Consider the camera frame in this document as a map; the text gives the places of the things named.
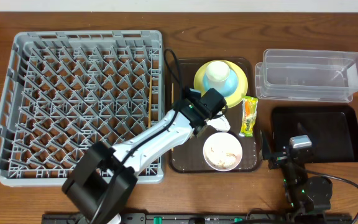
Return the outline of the yellow green snack wrapper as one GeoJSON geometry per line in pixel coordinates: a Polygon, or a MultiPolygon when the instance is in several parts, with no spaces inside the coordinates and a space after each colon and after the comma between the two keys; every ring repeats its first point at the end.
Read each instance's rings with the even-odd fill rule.
{"type": "Polygon", "coordinates": [[[242,137],[252,137],[253,128],[257,118],[258,99],[251,96],[242,97],[242,124],[239,135],[242,137]]]}

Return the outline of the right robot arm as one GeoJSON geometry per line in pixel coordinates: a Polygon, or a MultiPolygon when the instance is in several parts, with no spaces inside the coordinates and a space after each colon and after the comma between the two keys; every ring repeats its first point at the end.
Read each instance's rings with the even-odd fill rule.
{"type": "Polygon", "coordinates": [[[304,163],[313,155],[309,136],[291,137],[288,145],[275,152],[263,131],[261,137],[263,160],[269,169],[280,169],[283,174],[285,196],[292,205],[285,219],[294,223],[327,223],[325,211],[331,208],[333,184],[327,177],[308,176],[304,163]]]}

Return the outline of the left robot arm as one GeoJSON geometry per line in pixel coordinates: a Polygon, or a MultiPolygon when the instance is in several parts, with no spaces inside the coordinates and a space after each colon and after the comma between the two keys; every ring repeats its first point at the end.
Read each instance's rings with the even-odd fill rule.
{"type": "Polygon", "coordinates": [[[109,223],[125,207],[139,174],[170,149],[197,136],[220,117],[226,100],[214,88],[187,89],[157,124],[128,141],[93,144],[62,186],[88,223],[109,223]]]}

